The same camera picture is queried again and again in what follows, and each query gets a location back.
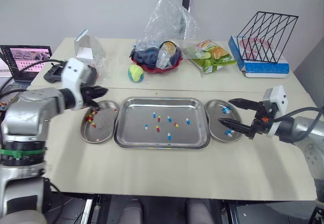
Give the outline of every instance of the black wire rack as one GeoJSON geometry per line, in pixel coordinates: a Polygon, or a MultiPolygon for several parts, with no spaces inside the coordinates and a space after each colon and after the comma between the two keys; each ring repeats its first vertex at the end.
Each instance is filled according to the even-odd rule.
{"type": "Polygon", "coordinates": [[[237,36],[244,60],[278,63],[298,16],[257,12],[237,36]]]}

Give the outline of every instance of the laptop screen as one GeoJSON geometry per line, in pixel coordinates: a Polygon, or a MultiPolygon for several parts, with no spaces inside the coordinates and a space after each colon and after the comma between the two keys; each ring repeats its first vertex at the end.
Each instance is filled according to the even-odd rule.
{"type": "Polygon", "coordinates": [[[45,64],[40,63],[15,75],[17,71],[21,71],[35,62],[49,59],[52,55],[49,46],[1,46],[1,50],[14,80],[21,82],[31,82],[45,64]]]}

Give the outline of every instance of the white table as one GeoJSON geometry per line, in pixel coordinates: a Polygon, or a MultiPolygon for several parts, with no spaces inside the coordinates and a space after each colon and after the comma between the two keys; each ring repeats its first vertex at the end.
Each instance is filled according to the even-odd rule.
{"type": "MultiPolygon", "coordinates": [[[[201,76],[190,62],[166,75],[145,74],[141,83],[130,82],[127,59],[135,43],[131,39],[101,39],[109,56],[110,76],[102,81],[109,92],[99,100],[143,97],[194,97],[211,99],[262,99],[264,91],[283,84],[288,94],[288,111],[313,106],[310,96],[291,73],[286,79],[245,78],[229,66],[201,76]],[[235,83],[226,83],[232,79],[235,83]]],[[[53,58],[73,56],[73,39],[66,38],[53,58]]],[[[30,89],[60,87],[43,80],[47,66],[30,89]]],[[[313,200],[313,179],[302,152],[279,142],[277,137],[256,135],[223,144],[211,139],[202,150],[125,149],[113,139],[100,144],[85,143],[80,122],[86,109],[66,110],[50,125],[46,153],[46,175],[61,191],[126,195],[176,196],[236,200],[313,200]]],[[[252,122],[254,112],[238,110],[243,123],[252,122]]]]}

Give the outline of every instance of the green snack package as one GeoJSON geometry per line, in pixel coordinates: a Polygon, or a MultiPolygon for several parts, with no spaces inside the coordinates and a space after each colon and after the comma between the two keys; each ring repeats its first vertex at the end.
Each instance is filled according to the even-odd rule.
{"type": "Polygon", "coordinates": [[[236,60],[223,48],[211,40],[206,40],[192,47],[187,47],[183,53],[193,61],[203,73],[212,73],[223,66],[236,64],[236,60]]]}

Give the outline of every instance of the yellow-green ball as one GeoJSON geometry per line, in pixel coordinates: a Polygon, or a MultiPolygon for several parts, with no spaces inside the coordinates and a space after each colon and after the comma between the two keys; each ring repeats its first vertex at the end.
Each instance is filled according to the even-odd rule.
{"type": "Polygon", "coordinates": [[[141,82],[144,79],[144,71],[138,65],[131,65],[128,69],[128,77],[134,82],[141,82]]]}

